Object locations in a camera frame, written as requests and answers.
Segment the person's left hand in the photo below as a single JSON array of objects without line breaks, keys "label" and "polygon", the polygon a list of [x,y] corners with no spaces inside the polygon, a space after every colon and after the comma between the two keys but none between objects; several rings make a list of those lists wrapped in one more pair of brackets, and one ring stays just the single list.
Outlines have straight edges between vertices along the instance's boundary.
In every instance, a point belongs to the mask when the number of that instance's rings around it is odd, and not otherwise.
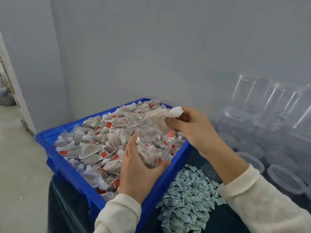
[{"label": "person's left hand", "polygon": [[131,196],[141,205],[171,161],[166,160],[154,169],[147,168],[138,155],[136,138],[137,134],[133,135],[125,148],[119,193]]}]

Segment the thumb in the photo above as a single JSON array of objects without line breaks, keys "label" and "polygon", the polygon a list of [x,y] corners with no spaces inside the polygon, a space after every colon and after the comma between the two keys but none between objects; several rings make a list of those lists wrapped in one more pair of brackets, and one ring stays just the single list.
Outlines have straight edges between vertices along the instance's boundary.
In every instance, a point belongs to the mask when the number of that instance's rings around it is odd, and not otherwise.
[{"label": "thumb", "polygon": [[153,171],[156,173],[155,178],[158,179],[159,176],[166,170],[166,168],[171,164],[170,160],[165,160],[158,167],[154,168]]},{"label": "thumb", "polygon": [[166,124],[169,125],[171,128],[177,129],[177,130],[179,130],[179,131],[185,133],[184,130],[185,130],[185,127],[186,127],[186,125],[187,125],[186,122],[183,122],[183,121],[178,120],[178,119],[176,119],[176,118],[166,118],[166,119],[165,119],[165,122],[166,122]]}]

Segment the blue plastic crate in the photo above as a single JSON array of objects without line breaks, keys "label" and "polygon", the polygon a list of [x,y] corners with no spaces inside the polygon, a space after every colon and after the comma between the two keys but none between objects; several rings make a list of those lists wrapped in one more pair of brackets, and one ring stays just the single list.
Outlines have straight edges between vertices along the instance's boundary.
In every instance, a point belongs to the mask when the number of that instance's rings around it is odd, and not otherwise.
[{"label": "blue plastic crate", "polygon": [[[134,102],[138,103],[138,101],[149,100],[150,99],[148,98],[142,98],[140,100],[127,103],[125,105],[130,105]],[[89,215],[92,219],[97,218],[99,212],[105,207],[106,201],[104,201],[104,199],[87,183],[87,181],[85,181],[84,178],[80,176],[80,174],[75,169],[73,169],[62,156],[60,156],[60,154],[53,147],[53,142],[57,140],[57,137],[64,130],[67,129],[68,132],[71,132],[73,126],[76,123],[82,125],[82,123],[89,117],[95,117],[97,115],[102,116],[103,114],[109,112],[113,113],[118,108],[119,106],[97,114],[90,115],[83,119],[79,119],[77,121],[43,131],[35,136],[35,140],[45,149],[47,153],[48,158],[46,160],[46,164],[51,168],[55,175],[60,180],[69,181],[76,188],[77,191],[87,196],[90,207]],[[188,141],[186,141],[185,144],[180,148],[180,150],[174,155],[169,167],[158,178],[151,192],[142,204],[142,215],[137,225],[136,232],[139,232],[142,229],[148,217],[153,212],[155,206],[161,199],[162,195],[169,187],[169,184],[174,179],[176,173],[184,166],[188,154],[192,149],[193,147],[189,144]]]}]

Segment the cream sweater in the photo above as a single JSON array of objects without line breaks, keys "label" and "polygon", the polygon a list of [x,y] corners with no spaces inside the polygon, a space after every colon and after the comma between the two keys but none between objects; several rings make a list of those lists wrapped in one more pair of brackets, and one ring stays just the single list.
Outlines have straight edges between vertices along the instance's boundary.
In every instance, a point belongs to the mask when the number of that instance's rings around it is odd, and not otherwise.
[{"label": "cream sweater", "polygon": [[[311,215],[267,182],[251,165],[218,189],[251,232],[311,232]],[[107,202],[95,221],[95,233],[135,232],[141,206],[125,194]]]}]

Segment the concrete floor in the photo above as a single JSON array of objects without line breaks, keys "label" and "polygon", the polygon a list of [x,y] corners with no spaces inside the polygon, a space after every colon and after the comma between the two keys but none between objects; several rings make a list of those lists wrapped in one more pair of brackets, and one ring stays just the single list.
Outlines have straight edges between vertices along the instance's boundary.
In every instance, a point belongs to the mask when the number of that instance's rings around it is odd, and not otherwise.
[{"label": "concrete floor", "polygon": [[17,106],[0,105],[0,233],[47,232],[52,171]]}]

